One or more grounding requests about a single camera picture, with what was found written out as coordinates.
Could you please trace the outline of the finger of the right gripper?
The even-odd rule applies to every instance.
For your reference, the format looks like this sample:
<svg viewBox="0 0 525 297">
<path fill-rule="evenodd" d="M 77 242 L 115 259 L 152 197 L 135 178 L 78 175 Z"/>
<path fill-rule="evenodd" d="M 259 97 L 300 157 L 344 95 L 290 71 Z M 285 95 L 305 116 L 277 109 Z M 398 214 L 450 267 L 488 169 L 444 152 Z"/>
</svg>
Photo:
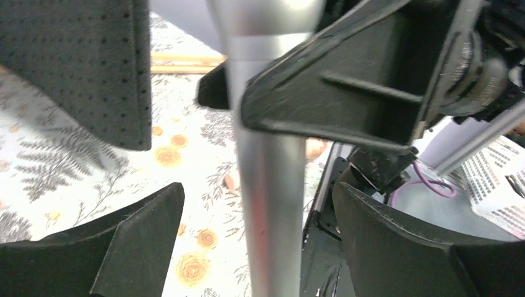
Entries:
<svg viewBox="0 0 525 297">
<path fill-rule="evenodd" d="M 226 62 L 219 64 L 199 80 L 196 100 L 201 106 L 230 110 Z"/>
<path fill-rule="evenodd" d="M 245 127 L 406 149 L 437 114 L 483 1 L 362 1 L 258 74 Z"/>
</svg>

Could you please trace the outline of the silver microphone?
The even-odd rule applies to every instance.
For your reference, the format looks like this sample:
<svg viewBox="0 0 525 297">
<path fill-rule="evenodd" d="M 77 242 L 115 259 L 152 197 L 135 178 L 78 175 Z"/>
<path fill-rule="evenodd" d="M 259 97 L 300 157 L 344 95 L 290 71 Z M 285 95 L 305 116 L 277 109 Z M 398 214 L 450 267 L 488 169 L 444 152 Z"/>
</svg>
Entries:
<svg viewBox="0 0 525 297">
<path fill-rule="evenodd" d="M 306 140 L 241 125 L 246 84 L 310 37 L 323 1 L 209 1 L 233 110 L 243 218 L 253 296 L 300 294 Z"/>
</svg>

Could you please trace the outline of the pink beige microphone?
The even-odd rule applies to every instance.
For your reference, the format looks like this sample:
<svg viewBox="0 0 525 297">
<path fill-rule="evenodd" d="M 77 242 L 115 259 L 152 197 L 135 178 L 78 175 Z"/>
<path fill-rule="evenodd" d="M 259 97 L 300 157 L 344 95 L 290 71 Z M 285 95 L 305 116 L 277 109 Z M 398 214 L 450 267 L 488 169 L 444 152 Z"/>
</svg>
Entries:
<svg viewBox="0 0 525 297">
<path fill-rule="evenodd" d="M 306 140 L 305 155 L 308 161 L 314 160 L 321 156 L 327 149 L 328 143 L 325 140 L 317 138 L 308 138 Z"/>
</svg>

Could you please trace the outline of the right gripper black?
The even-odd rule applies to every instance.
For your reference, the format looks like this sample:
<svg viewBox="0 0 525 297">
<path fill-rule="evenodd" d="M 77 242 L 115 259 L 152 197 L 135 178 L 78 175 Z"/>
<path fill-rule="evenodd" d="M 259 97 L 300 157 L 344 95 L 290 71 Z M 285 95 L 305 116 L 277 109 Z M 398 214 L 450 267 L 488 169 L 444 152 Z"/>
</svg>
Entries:
<svg viewBox="0 0 525 297">
<path fill-rule="evenodd" d="M 522 99 L 508 77 L 524 59 L 524 1 L 427 1 L 427 121 L 491 121 Z"/>
</svg>

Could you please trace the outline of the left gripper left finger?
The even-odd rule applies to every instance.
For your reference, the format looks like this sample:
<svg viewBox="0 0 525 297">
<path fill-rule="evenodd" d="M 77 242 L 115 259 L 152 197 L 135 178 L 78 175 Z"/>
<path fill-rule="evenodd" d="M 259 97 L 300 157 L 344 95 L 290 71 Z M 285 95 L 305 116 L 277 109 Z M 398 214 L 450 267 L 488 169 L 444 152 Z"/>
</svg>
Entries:
<svg viewBox="0 0 525 297">
<path fill-rule="evenodd" d="M 161 296 L 184 189 L 157 192 L 38 241 L 1 245 L 2 296 Z"/>
</svg>

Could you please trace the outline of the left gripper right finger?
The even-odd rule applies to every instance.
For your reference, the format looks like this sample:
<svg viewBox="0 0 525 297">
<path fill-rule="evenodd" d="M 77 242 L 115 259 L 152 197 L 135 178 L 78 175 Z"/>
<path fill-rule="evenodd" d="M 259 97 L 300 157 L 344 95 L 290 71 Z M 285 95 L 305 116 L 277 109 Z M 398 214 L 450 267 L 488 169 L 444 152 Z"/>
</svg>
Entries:
<svg viewBox="0 0 525 297">
<path fill-rule="evenodd" d="M 332 192 L 357 296 L 523 296 L 524 243 L 445 229 L 347 183 Z"/>
</svg>

